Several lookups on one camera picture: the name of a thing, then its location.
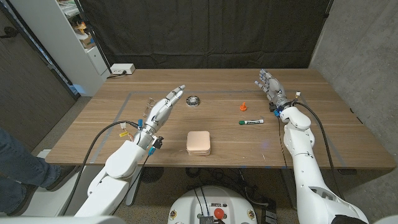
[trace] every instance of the marker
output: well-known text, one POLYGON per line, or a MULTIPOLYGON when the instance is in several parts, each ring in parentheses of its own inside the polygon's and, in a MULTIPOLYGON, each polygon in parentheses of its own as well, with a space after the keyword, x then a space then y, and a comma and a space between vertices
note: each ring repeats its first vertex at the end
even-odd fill
POLYGON ((251 120, 251 121, 239 121, 240 125, 244 125, 244 124, 264 124, 264 120, 260 119, 260 120, 251 120))

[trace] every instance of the wooden table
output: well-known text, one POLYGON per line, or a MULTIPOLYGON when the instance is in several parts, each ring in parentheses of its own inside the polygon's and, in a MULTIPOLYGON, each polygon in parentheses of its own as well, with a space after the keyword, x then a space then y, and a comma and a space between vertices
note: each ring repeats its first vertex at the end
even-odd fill
MULTIPOLYGON (((147 100, 160 100, 174 88, 185 84, 182 99, 172 110, 169 120, 156 134, 164 137, 161 150, 151 156, 146 166, 167 167, 292 167, 285 149, 281 152, 278 120, 269 112, 268 99, 254 81, 259 69, 180 69, 136 70, 133 75, 109 79, 86 105, 46 161, 52 164, 78 165, 96 134, 118 120, 137 122, 147 100), (200 98, 196 108, 185 99, 200 98), (239 106, 246 102, 247 111, 239 106), (264 124, 239 125, 239 120, 261 119, 264 124), (186 152, 189 131, 209 131, 211 154, 189 156, 186 152)), ((393 169, 390 154, 380 145, 332 87, 316 70, 269 70, 293 98, 302 92, 300 101, 309 105, 321 119, 329 138, 333 163, 338 169, 393 169)), ((312 120, 315 135, 314 153, 321 168, 329 168, 325 144, 313 116, 301 106, 300 111, 312 120)), ((127 130, 135 133, 133 127, 127 130)), ((121 138, 119 126, 105 132, 93 148, 88 162, 104 164, 128 137, 121 138)))

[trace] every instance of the white box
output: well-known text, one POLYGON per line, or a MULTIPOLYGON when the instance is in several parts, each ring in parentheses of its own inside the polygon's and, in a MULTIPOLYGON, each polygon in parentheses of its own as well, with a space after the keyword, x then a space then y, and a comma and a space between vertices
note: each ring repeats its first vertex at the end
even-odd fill
POLYGON ((115 63, 111 67, 113 75, 120 75, 123 71, 126 71, 126 74, 132 74, 135 69, 133 63, 115 63))

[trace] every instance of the cable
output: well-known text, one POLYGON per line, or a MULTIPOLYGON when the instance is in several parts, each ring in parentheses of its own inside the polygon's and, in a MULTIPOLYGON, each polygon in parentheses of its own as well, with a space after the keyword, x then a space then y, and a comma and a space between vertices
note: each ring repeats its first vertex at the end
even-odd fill
POLYGON ((112 75, 112 76, 109 76, 108 78, 117 78, 117 77, 120 78, 120 76, 123 76, 123 75, 125 75, 126 73, 127 73, 127 71, 123 70, 122 74, 112 75))
POLYGON ((123 130, 124 130, 125 132, 128 133, 127 135, 130 137, 130 140, 133 141, 133 137, 134 137, 134 136, 133 136, 132 134, 130 134, 130 133, 126 130, 126 128, 123 128, 123 130))
POLYGON ((139 127, 138 130, 139 130, 139 139, 138 139, 138 142, 139 142, 141 140, 141 131, 142 131, 141 127, 139 127))
POLYGON ((282 136, 280 135, 280 119, 279 119, 278 117, 276 117, 276 119, 278 119, 278 124, 279 124, 279 142, 280 142, 280 148, 282 149, 282 155, 284 156, 285 166, 286 166, 286 168, 287 168, 286 157, 285 157, 285 152, 284 152, 284 145, 282 144, 282 136))
POLYGON ((98 138, 101 136, 101 134, 104 133, 107 129, 109 129, 109 128, 111 128, 111 127, 117 125, 117 124, 121 124, 121 123, 127 123, 127 124, 130 124, 131 126, 133 126, 133 127, 135 127, 135 128, 138 128, 138 124, 136 124, 136 123, 134 123, 134 122, 131 122, 131 121, 117 121, 117 122, 114 122, 114 123, 108 125, 108 126, 105 127, 104 129, 102 129, 102 130, 97 134, 97 136, 95 136, 93 142, 91 143, 90 148, 88 149, 88 151, 87 151, 87 153, 86 153, 85 159, 83 160, 83 162, 82 162, 82 164, 81 164, 81 167, 80 167, 80 170, 79 170, 79 174, 78 174, 77 179, 76 179, 76 181, 75 181, 75 185, 73 186, 72 192, 70 193, 70 195, 69 195, 69 197, 68 197, 68 200, 67 200, 67 202, 66 202, 66 204, 65 204, 65 205, 66 205, 66 206, 65 206, 65 209, 64 209, 64 211, 62 212, 61 215, 65 215, 65 213, 66 213, 67 210, 68 210, 68 207, 69 207, 69 205, 70 205, 70 202, 72 201, 73 195, 75 194, 77 185, 78 185, 78 183, 79 183, 81 174, 83 173, 83 169, 84 169, 84 167, 85 167, 85 165, 86 165, 88 156, 90 155, 90 152, 91 152, 91 150, 93 149, 93 147, 94 147, 94 145, 95 145, 95 142, 98 140, 98 138))
POLYGON ((331 159, 331 154, 330 154, 330 150, 329 150, 328 139, 327 139, 327 137, 326 137, 325 130, 323 129, 322 122, 320 121, 320 119, 318 118, 318 116, 315 114, 315 112, 311 110, 311 108, 310 108, 309 106, 307 106, 307 105, 305 105, 305 104, 303 104, 303 103, 300 103, 300 102, 295 102, 294 104, 295 104, 295 105, 298 104, 298 105, 300 105, 300 106, 303 106, 305 109, 307 109, 309 112, 311 112, 311 114, 312 114, 312 115, 315 117, 315 119, 318 121, 319 127, 320 127, 321 132, 322 132, 323 140, 324 140, 324 142, 325 142, 326 152, 327 152, 327 154, 328 154, 328 159, 329 159, 329 164, 330 164, 330 168, 331 168, 331 173, 332 173, 332 176, 333 176, 333 180, 335 181, 335 185, 336 185, 336 187, 337 187, 337 192, 338 192, 339 196, 341 197, 341 199, 344 200, 344 196, 343 196, 343 194, 341 194, 340 188, 338 187, 338 184, 337 184, 337 181, 336 181, 335 167, 334 167, 333 161, 332 161, 332 159, 331 159))
POLYGON ((205 199, 205 204, 206 204, 206 209, 207 209, 207 216, 210 216, 210 212, 209 212, 209 208, 207 207, 207 202, 206 202, 206 198, 205 198, 205 193, 203 193, 203 189, 200 186, 200 190, 201 190, 201 194, 203 195, 203 199, 205 199))
MULTIPOLYGON (((132 184, 130 185, 129 189, 127 190, 127 193, 131 190, 131 187, 136 183, 138 177, 141 174, 141 171, 144 169, 145 163, 147 162, 148 158, 150 155, 147 156, 147 158, 145 159, 144 163, 142 164, 141 170, 138 172, 138 175, 136 177, 136 179, 132 182, 132 184)), ((116 211, 118 210, 119 206, 120 206, 121 202, 119 203, 119 205, 114 209, 112 215, 114 215, 116 213, 116 211)))
MULTIPOLYGON (((191 169, 191 168, 186 168, 187 175, 192 173, 192 172, 190 172, 189 169, 191 169)), ((263 196, 262 194, 260 194, 257 191, 258 190, 257 186, 249 185, 244 180, 244 178, 242 178, 242 176, 239 173, 235 172, 233 169, 229 168, 227 170, 230 170, 232 174, 236 175, 236 177, 234 178, 234 177, 231 177, 230 175, 226 175, 224 173, 224 170, 220 169, 220 168, 215 168, 215 169, 199 168, 199 170, 196 171, 196 173, 195 173, 196 175, 190 176, 190 177, 191 178, 198 177, 201 184, 200 185, 189 185, 187 187, 187 190, 192 190, 192 189, 198 188, 201 185, 220 185, 220 186, 229 188, 229 189, 241 194, 244 198, 248 198, 249 201, 251 201, 252 203, 255 203, 258 206, 266 207, 266 208, 273 208, 276 206, 275 201, 263 196), (212 178, 214 178, 215 181, 211 181, 211 180, 207 180, 206 182, 202 181, 200 175, 203 173, 200 172, 200 170, 205 170, 205 171, 209 172, 209 174, 212 176, 212 178), (260 201, 262 201, 263 203, 255 202, 252 199, 252 197, 255 195, 258 195, 260 198, 260 201)))
POLYGON ((203 215, 203 209, 201 208, 201 203, 200 203, 197 191, 195 189, 193 189, 193 191, 195 192, 195 195, 197 196, 197 199, 198 199, 198 202, 199 202, 199 205, 200 205, 201 215, 203 215))
MULTIPOLYGON (((244 177, 243 177, 243 174, 242 174, 241 169, 238 169, 238 171, 239 171, 239 173, 241 174, 242 180, 244 181, 244 177)), ((259 203, 259 202, 253 201, 253 200, 249 197, 249 195, 248 195, 248 188, 247 188, 247 187, 244 187, 244 192, 245 192, 245 194, 246 194, 246 198, 247 198, 250 202, 252 202, 252 203, 254 203, 254 204, 256 204, 256 205, 264 205, 264 206, 268 206, 268 205, 269 205, 269 203, 259 203)))

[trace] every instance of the black curtain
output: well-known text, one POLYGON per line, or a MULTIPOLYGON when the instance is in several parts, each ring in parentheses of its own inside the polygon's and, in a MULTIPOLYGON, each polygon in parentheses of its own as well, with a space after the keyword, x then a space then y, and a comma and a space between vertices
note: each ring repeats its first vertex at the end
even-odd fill
POLYGON ((329 0, 81 0, 109 63, 307 68, 329 0))

